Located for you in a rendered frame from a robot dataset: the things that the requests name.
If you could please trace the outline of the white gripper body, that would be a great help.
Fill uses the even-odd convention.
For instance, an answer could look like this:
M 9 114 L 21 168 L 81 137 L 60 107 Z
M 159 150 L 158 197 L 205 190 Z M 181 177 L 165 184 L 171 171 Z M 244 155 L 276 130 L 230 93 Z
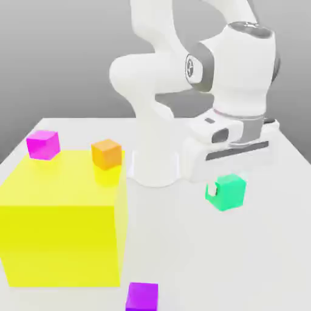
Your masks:
M 192 137 L 185 139 L 185 178 L 210 182 L 219 176 L 246 173 L 273 163 L 278 148 L 279 123 L 266 123 L 261 137 L 243 148 L 213 150 Z

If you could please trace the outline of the small green cube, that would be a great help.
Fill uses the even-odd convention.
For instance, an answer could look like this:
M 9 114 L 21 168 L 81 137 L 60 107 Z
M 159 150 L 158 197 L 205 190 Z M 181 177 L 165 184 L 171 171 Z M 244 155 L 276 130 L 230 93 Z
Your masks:
M 219 211 L 227 211 L 243 205 L 247 183 L 236 174 L 220 176 L 216 182 L 216 193 L 208 193 L 206 187 L 205 198 Z

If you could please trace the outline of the small orange cube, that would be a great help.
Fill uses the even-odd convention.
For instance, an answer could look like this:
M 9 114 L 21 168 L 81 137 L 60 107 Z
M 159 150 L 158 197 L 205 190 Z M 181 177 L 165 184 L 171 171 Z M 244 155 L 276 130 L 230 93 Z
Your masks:
M 121 145 L 111 139 L 91 144 L 93 163 L 103 170 L 121 165 Z

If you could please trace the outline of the small purple cube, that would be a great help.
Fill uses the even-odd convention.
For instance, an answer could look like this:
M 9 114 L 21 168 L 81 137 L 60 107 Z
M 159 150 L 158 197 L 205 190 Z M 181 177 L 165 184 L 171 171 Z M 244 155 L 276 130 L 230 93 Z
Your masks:
M 125 311 L 157 311 L 159 285 L 131 282 L 128 288 Z

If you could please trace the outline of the small magenta cube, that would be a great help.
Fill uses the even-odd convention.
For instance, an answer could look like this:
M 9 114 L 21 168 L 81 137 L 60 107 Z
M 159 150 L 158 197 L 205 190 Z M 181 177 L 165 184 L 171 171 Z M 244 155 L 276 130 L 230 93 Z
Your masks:
M 56 131 L 36 131 L 26 138 L 31 159 L 52 160 L 60 152 L 60 140 Z

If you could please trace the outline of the large yellow box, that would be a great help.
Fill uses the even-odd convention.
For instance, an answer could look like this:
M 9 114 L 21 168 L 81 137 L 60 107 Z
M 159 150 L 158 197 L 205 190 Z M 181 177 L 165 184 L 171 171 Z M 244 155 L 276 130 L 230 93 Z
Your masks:
M 128 226 L 126 167 L 88 150 L 24 156 L 0 185 L 0 260 L 12 287 L 118 287 Z

